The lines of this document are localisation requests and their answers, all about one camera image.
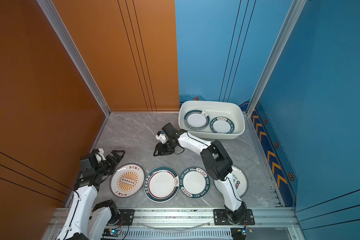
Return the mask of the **green lettered rim plate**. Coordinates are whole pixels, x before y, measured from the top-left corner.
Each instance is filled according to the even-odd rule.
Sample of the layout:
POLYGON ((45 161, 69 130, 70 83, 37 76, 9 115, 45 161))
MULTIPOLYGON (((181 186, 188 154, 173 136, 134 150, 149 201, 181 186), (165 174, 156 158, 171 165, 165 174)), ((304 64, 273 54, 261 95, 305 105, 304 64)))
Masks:
POLYGON ((231 134, 235 130, 235 124, 226 117, 216 117, 210 122, 210 129, 213 133, 231 134))
POLYGON ((191 199, 204 197, 211 188, 207 172, 199 167, 189 167, 180 175, 180 190, 191 199))

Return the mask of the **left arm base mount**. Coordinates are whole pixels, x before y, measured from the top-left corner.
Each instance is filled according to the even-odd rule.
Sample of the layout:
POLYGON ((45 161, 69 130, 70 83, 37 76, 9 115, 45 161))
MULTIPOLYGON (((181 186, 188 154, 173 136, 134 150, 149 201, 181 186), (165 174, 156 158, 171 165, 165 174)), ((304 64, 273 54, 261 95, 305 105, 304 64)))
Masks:
POLYGON ((121 209, 118 210, 119 217, 111 223, 107 223, 107 226, 120 227, 120 226, 132 226, 135 216, 135 210, 133 209, 121 209))

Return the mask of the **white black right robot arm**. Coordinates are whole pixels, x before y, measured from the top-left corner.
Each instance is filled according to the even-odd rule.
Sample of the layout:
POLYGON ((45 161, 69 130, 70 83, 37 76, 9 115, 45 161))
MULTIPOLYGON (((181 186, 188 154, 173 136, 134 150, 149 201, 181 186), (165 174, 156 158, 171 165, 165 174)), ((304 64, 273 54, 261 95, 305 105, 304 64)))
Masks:
POLYGON ((174 154, 177 147, 199 154, 207 174, 221 189, 228 220, 234 225, 244 221, 247 205, 238 194, 234 183, 233 161, 220 141, 202 140, 186 130, 177 130, 171 123, 157 132, 156 139, 160 142, 155 147, 155 157, 174 154))

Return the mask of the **orange sunburst plate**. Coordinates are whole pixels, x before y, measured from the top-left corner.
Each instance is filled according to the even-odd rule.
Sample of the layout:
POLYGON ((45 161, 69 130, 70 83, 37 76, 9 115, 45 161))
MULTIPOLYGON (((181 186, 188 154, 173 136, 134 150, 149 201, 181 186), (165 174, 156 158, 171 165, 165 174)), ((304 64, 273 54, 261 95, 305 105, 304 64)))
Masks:
POLYGON ((118 198, 128 198, 143 186, 145 171, 137 164, 126 164, 115 171, 110 181, 110 189, 118 198))

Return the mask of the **white plate red characters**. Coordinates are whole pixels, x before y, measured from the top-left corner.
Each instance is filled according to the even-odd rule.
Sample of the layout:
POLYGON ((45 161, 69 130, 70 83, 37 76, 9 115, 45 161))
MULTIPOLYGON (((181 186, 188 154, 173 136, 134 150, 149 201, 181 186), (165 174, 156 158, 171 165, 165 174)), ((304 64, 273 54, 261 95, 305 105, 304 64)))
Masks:
POLYGON ((248 179, 245 173, 237 166, 232 166, 233 187, 236 189, 238 196, 241 198, 248 190, 248 179))

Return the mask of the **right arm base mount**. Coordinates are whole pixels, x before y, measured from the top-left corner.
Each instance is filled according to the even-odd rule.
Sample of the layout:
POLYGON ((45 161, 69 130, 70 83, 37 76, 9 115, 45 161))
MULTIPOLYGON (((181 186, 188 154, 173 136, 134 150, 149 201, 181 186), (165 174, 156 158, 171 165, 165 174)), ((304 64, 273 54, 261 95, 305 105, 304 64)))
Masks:
POLYGON ((214 224, 216 226, 223 226, 223 225, 254 226, 256 224, 255 217, 254 217, 253 211, 251 209, 247 209, 242 220, 236 224, 234 224, 232 221, 229 220, 228 215, 227 215, 227 210, 225 210, 225 209, 213 209, 213 214, 214 214, 214 224))

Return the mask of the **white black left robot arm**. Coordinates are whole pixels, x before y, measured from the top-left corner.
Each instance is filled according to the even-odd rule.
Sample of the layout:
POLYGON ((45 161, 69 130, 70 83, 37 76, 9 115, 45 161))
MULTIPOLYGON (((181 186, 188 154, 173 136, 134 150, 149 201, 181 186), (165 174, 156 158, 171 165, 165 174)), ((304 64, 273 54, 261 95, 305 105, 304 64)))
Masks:
POLYGON ((107 225, 123 224, 123 217, 113 200, 93 203, 100 185, 115 172, 125 153, 113 150, 105 156, 103 149, 94 149, 80 158, 81 177, 72 189, 72 205, 57 240, 100 240, 107 225))

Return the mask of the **small green red rim plate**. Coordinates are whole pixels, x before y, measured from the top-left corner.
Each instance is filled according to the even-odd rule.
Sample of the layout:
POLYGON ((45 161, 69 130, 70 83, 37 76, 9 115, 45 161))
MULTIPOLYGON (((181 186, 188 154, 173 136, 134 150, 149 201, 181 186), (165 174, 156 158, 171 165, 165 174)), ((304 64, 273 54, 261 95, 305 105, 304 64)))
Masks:
POLYGON ((209 125, 210 117, 205 111, 191 110, 184 115, 184 123, 190 129, 202 130, 209 125))

